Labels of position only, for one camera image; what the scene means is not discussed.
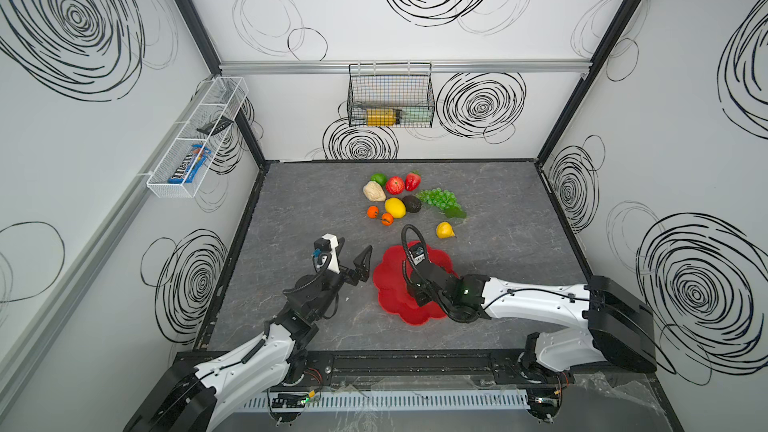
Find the yellow lemon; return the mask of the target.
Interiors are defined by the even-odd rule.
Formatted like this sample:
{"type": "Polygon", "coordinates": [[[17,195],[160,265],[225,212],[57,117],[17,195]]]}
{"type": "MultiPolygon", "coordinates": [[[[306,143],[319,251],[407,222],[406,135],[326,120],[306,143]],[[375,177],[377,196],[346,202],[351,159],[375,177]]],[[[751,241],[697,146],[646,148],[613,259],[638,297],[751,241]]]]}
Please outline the yellow lemon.
{"type": "Polygon", "coordinates": [[[385,210],[394,219],[401,219],[407,214],[407,209],[402,200],[397,197],[391,197],[385,201],[385,210]]]}

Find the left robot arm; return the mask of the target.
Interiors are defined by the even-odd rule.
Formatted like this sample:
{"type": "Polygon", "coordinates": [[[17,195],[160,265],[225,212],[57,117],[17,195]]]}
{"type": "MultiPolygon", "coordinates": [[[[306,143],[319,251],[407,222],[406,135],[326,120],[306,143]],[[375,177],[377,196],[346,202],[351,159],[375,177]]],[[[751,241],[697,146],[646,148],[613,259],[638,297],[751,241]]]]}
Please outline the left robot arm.
{"type": "Polygon", "coordinates": [[[370,277],[371,245],[351,267],[339,263],[344,239],[327,234],[314,242],[314,272],[283,291],[284,307],[263,332],[206,362],[173,364],[124,426],[126,431],[212,431],[239,407],[284,381],[304,374],[307,345],[318,322],[338,310],[343,285],[370,277]]]}

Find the beige garlic bulb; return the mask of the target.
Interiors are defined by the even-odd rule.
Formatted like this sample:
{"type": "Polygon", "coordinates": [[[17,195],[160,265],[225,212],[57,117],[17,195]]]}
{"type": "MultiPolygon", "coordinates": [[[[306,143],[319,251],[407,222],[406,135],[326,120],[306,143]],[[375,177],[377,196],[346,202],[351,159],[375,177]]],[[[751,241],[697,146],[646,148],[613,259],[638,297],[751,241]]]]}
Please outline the beige garlic bulb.
{"type": "Polygon", "coordinates": [[[387,200],[384,189],[375,181],[369,181],[363,187],[363,194],[371,202],[384,202],[387,200]]]}

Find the red flower-shaped fruit bowl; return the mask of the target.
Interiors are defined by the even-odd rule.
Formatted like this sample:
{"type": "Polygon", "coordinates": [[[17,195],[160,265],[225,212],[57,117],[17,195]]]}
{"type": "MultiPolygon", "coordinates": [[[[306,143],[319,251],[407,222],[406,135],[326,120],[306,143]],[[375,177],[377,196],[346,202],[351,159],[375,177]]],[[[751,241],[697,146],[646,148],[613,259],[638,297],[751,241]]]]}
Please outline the red flower-shaped fruit bowl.
{"type": "Polygon", "coordinates": [[[402,245],[397,245],[388,248],[374,268],[373,281],[378,289],[381,308],[414,327],[422,326],[430,320],[445,319],[446,313],[437,304],[431,302],[420,306],[408,293],[402,275],[403,264],[406,265],[407,275],[410,276],[412,268],[407,263],[405,249],[402,245]]]}

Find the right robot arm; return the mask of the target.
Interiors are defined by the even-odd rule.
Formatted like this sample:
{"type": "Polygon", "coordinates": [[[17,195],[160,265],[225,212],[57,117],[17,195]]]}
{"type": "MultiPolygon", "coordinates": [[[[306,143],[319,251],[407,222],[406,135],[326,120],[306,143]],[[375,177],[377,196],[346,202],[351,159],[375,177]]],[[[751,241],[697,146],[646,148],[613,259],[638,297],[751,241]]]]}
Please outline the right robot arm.
{"type": "Polygon", "coordinates": [[[418,304],[434,304],[462,324],[526,319],[558,326],[556,332],[527,337],[519,358],[522,369],[562,373],[598,362],[634,373],[657,369],[650,307],[608,277],[594,275],[585,284],[560,286],[482,274],[457,277],[432,261],[415,226],[402,228],[401,245],[406,289],[418,304]]]}

